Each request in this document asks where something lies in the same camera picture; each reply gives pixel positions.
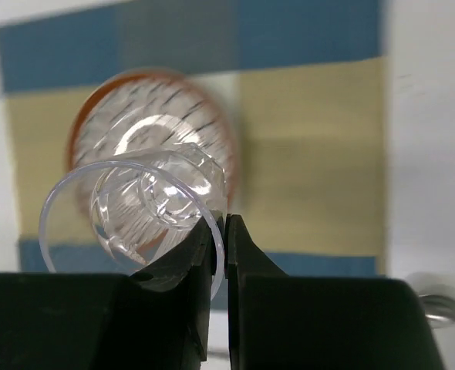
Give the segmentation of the clear plastic cup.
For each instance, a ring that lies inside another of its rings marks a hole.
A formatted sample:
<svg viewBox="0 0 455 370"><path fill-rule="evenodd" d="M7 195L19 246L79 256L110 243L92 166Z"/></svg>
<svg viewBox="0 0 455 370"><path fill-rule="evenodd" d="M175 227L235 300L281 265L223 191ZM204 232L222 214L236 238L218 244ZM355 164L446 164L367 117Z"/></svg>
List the clear plastic cup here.
<svg viewBox="0 0 455 370"><path fill-rule="evenodd" d="M80 166L49 192L39 246L52 273L134 274L163 260L201 221L221 286L228 196L224 169L193 143L133 150Z"/></svg>

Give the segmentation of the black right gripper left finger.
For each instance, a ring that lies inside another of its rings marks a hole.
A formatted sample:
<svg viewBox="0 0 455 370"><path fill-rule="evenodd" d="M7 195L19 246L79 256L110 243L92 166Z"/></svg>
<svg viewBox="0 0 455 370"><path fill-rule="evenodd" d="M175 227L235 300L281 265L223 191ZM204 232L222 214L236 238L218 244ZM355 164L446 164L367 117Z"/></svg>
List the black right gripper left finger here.
<svg viewBox="0 0 455 370"><path fill-rule="evenodd" d="M211 278L205 221L130 276L0 273L0 369L198 369Z"/></svg>

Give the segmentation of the blue and tan placemat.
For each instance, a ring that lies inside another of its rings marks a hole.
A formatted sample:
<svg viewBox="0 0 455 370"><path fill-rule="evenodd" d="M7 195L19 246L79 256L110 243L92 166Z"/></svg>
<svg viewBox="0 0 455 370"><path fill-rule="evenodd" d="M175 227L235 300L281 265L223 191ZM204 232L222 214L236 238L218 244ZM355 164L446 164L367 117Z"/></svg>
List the blue and tan placemat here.
<svg viewBox="0 0 455 370"><path fill-rule="evenodd" d="M19 260L74 167L179 140L288 274L374 277L386 239L380 1L122 1L0 25Z"/></svg>

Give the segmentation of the flower pattern plate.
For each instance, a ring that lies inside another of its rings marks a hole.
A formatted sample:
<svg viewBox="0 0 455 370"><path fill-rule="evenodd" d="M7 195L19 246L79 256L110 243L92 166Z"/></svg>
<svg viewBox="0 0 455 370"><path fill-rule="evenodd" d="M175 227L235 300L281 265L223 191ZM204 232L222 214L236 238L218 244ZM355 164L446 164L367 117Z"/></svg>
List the flower pattern plate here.
<svg viewBox="0 0 455 370"><path fill-rule="evenodd" d="M121 73L83 103L69 141L79 207L99 243L123 254L179 244L204 220L219 225L238 164L230 120L181 74Z"/></svg>

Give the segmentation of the silver spoon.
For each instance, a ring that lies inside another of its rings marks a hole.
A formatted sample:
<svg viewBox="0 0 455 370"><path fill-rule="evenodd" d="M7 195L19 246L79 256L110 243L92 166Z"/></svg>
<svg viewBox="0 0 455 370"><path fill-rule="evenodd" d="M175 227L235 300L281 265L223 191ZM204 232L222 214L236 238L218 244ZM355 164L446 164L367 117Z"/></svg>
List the silver spoon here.
<svg viewBox="0 0 455 370"><path fill-rule="evenodd" d="M455 325L455 287L445 276L416 272L406 281L416 292L433 330Z"/></svg>

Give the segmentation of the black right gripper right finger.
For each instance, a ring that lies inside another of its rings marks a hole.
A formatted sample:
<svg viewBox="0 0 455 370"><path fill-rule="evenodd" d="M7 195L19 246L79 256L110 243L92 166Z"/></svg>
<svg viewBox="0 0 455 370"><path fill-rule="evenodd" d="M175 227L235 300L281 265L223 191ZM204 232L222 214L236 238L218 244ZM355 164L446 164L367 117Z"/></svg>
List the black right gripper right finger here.
<svg viewBox="0 0 455 370"><path fill-rule="evenodd" d="M442 369L419 298L404 281L292 277L231 215L224 235L233 369Z"/></svg>

